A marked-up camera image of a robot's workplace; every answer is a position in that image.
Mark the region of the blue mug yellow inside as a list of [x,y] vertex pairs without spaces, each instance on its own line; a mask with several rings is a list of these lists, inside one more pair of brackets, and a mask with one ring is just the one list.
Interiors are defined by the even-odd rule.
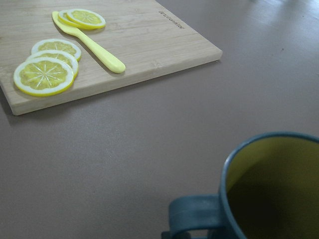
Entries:
[[316,239],[319,139],[271,132],[243,142],[226,159],[217,194],[171,202],[163,239]]

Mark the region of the yellow toy knife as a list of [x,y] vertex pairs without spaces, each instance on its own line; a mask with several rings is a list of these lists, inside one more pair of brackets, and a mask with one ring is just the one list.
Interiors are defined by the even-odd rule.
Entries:
[[113,54],[108,52],[102,46],[97,44],[86,34],[76,27],[69,26],[61,22],[58,18],[58,12],[52,12],[52,19],[54,23],[64,32],[69,35],[77,37],[81,40],[91,51],[92,53],[111,71],[117,74],[123,73],[126,70],[126,67],[122,61],[120,61]]

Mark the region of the wooden cutting board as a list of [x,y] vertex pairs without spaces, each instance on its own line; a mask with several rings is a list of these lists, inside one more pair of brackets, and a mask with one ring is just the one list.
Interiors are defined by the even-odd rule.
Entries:
[[[86,34],[119,58],[122,74],[107,69],[78,38],[64,33],[51,14],[83,8],[106,26]],[[79,73],[61,94],[33,97],[13,83],[16,67],[44,39],[65,39],[81,49]],[[14,115],[21,115],[219,60],[222,51],[154,0],[3,0],[0,3],[0,86]]]

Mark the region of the lemon slice stack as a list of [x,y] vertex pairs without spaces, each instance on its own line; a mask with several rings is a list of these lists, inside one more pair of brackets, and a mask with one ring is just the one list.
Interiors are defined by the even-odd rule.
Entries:
[[13,82],[23,93],[47,97],[68,90],[78,74],[81,50],[62,39],[36,43],[31,55],[15,70]]

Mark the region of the single lemon slice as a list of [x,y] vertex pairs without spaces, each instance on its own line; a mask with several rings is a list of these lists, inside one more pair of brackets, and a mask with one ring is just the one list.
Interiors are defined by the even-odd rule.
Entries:
[[58,12],[58,19],[66,25],[85,30],[100,29],[106,26],[106,21],[102,16],[82,8],[61,10]]

